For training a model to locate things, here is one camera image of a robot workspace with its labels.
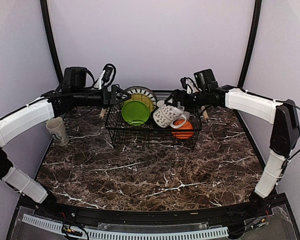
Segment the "white brown-band cup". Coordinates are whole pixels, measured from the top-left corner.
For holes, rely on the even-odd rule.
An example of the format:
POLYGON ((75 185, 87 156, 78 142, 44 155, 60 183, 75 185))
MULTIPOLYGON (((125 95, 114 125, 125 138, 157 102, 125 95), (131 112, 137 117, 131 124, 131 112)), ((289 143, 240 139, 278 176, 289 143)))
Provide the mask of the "white brown-band cup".
POLYGON ((156 103, 156 106, 158 108, 160 108, 161 106, 163 106, 165 104, 165 101, 164 100, 159 100, 157 103, 156 103))

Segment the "floral white tall cup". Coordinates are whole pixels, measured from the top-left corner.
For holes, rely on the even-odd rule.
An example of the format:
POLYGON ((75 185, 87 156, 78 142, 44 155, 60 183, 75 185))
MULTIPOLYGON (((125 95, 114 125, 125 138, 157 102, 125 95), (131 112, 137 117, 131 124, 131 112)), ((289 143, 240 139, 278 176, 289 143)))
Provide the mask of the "floral white tall cup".
POLYGON ((53 140, 60 146, 65 146, 69 142, 69 137, 66 132, 64 121, 61 117, 56 117, 48 120, 45 124, 50 132, 53 140))

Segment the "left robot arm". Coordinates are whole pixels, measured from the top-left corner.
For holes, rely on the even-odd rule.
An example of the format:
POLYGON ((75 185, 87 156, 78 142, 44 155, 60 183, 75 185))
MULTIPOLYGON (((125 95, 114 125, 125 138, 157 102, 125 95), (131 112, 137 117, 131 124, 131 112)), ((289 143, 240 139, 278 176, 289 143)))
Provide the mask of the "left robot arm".
POLYGON ((87 76, 92 76, 92 73, 86 67, 67 67, 58 89, 43 93, 34 101, 0 117, 0 181, 41 204, 41 210, 50 218, 57 218, 61 213, 60 206, 52 200, 54 195, 15 166, 3 147, 22 133, 75 107, 108 108, 131 99, 130 93, 113 84, 116 72, 116 67, 108 63, 98 79, 93 79, 92 85, 87 86, 87 76))

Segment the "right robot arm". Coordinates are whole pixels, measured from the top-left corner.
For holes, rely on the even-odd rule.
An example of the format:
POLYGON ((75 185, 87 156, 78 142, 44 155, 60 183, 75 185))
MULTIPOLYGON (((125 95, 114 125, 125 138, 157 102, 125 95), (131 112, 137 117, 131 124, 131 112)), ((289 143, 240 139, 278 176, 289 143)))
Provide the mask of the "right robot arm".
POLYGON ((174 90, 165 100, 168 105, 186 109, 201 106, 224 107, 241 111, 271 124, 269 157, 254 193, 265 199, 283 177, 291 152, 300 137, 295 102, 261 96, 232 85, 219 86, 211 69, 194 73, 199 91, 174 90))

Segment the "patterned white mug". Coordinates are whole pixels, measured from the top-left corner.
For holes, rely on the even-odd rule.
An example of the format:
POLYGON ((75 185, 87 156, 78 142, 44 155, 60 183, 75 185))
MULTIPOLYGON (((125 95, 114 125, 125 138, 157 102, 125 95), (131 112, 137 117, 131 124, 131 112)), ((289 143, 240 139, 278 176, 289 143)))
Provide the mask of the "patterned white mug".
POLYGON ((183 109, 165 103, 153 113, 153 119, 159 127, 173 129, 182 127, 188 120, 183 109))

